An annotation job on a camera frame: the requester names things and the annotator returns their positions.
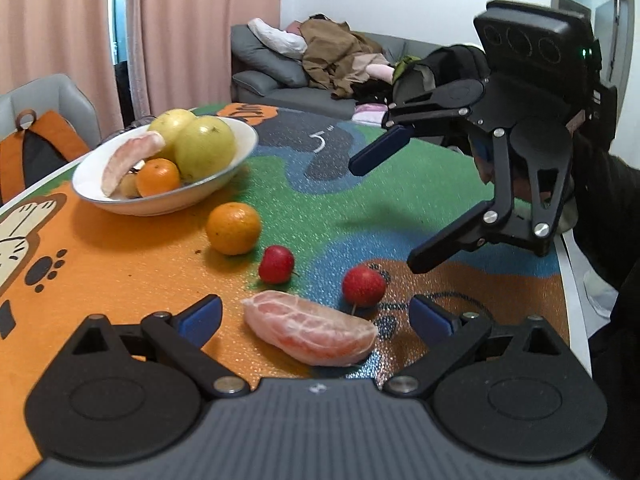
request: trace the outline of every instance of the bowl rim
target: bowl rim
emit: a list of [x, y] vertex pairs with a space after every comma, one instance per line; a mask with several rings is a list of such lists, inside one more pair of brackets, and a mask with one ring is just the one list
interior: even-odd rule
[[[76, 195], [81, 197], [83, 200], [86, 200], [87, 202], [92, 202], [92, 203], [95, 203], [95, 204], [119, 205], [119, 204], [143, 203], [143, 202], [148, 202], [148, 201], [151, 201], [151, 200], [157, 200], [158, 198], [163, 198], [165, 196], [171, 196], [172, 194], [178, 194], [180, 192], [183, 192], [186, 189], [191, 189], [193, 187], [202, 186], [202, 184], [206, 184], [207, 182], [210, 182], [211, 180], [215, 180], [216, 178], [218, 178], [220, 176], [223, 176], [223, 175], [229, 173], [230, 171], [235, 170], [236, 168], [238, 168], [238, 166], [240, 166], [240, 164], [242, 164], [244, 161], [246, 161], [252, 155], [252, 153], [255, 151], [255, 148], [258, 145], [258, 141], [259, 141], [258, 132], [250, 124], [247, 124], [244, 121], [239, 121], [238, 119], [234, 119], [234, 118], [231, 118], [231, 117], [218, 117], [218, 118], [222, 119], [223, 121], [225, 121], [225, 123], [227, 121], [231, 121], [231, 122], [234, 122], [234, 123], [244, 124], [244, 126], [247, 126], [248, 128], [250, 128], [252, 133], [253, 133], [254, 143], [251, 146], [251, 149], [249, 150], [249, 152], [243, 158], [238, 160], [235, 164], [233, 164], [233, 165], [230, 164], [224, 170], [221, 170], [221, 171], [219, 171], [217, 173], [214, 173], [213, 175], [210, 175], [207, 178], [203, 178], [202, 180], [199, 180], [197, 182], [193, 182], [192, 184], [187, 184], [186, 186], [181, 186], [178, 189], [172, 189], [171, 191], [166, 191], [164, 193], [160, 193], [160, 194], [157, 194], [157, 195], [141, 196], [139, 198], [125, 198], [125, 199], [122, 199], [122, 200], [100, 200], [100, 199], [96, 199], [96, 198], [87, 197], [86, 195], [80, 193], [76, 189], [75, 179], [73, 177], [71, 178], [71, 187], [74, 190], [74, 192], [76, 193]], [[147, 131], [148, 128], [149, 128], [149, 124], [143, 124], [142, 126], [134, 128], [132, 130], [129, 130], [128, 132], [123, 132], [121, 135], [133, 134], [135, 132], [140, 132], [140, 131], [142, 131], [143, 128], [146, 128], [145, 131]], [[120, 136], [116, 136], [113, 139], [108, 140], [108, 142], [105, 142], [104, 144], [98, 146], [98, 148], [101, 148], [102, 146], [107, 146], [110, 142], [113, 142], [114, 140], [119, 139], [119, 138], [120, 138]], [[89, 157], [91, 156], [91, 153], [93, 153], [93, 151], [89, 152], [88, 155], [80, 162], [80, 164], [78, 164], [76, 166], [76, 170], [82, 164], [84, 164], [87, 161], [87, 159], [89, 159]]]

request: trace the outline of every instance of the door frame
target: door frame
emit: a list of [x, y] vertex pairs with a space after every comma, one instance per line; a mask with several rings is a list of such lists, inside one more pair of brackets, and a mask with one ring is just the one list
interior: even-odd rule
[[[551, 0], [551, 7], [559, 8], [560, 0]], [[620, 1], [620, 22], [618, 23], [618, 37], [614, 50], [614, 59], [622, 60], [614, 65], [611, 72], [611, 83], [618, 88], [618, 118], [622, 110], [622, 103], [625, 99], [626, 84], [629, 79], [631, 68], [631, 55], [634, 47], [634, 27], [635, 27], [635, 0]]]

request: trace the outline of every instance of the white bowl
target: white bowl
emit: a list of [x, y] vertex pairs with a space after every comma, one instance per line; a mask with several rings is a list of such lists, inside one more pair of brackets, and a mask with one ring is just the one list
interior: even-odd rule
[[117, 199], [105, 196], [101, 189], [102, 172], [111, 155], [128, 139], [148, 129], [148, 125], [123, 133], [98, 146], [78, 165], [72, 179], [74, 191], [87, 202], [121, 215], [156, 216], [179, 211], [200, 202], [214, 191], [226, 186], [240, 165], [258, 144], [258, 134], [246, 123], [220, 117], [236, 136], [236, 156], [224, 170], [194, 184], [146, 198]]

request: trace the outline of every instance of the green cloth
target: green cloth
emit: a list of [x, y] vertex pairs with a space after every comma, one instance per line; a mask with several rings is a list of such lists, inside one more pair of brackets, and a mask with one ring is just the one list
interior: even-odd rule
[[398, 61], [398, 63], [396, 63], [394, 76], [391, 81], [395, 83], [398, 80], [398, 78], [404, 73], [404, 71], [406, 70], [406, 68], [409, 66], [410, 63], [414, 61], [420, 61], [421, 59], [422, 59], [421, 57], [417, 57], [417, 56], [402, 56], [402, 59]]

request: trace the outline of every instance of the gray sofa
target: gray sofa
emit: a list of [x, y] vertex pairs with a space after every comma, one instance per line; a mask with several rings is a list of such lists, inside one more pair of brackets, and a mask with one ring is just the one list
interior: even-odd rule
[[[364, 34], [383, 47], [385, 57], [392, 64], [402, 56], [426, 57], [440, 48], [433, 43]], [[333, 100], [329, 90], [309, 88], [300, 63], [267, 49], [246, 25], [232, 27], [231, 51], [234, 101], [351, 119], [355, 109], [353, 99]]]

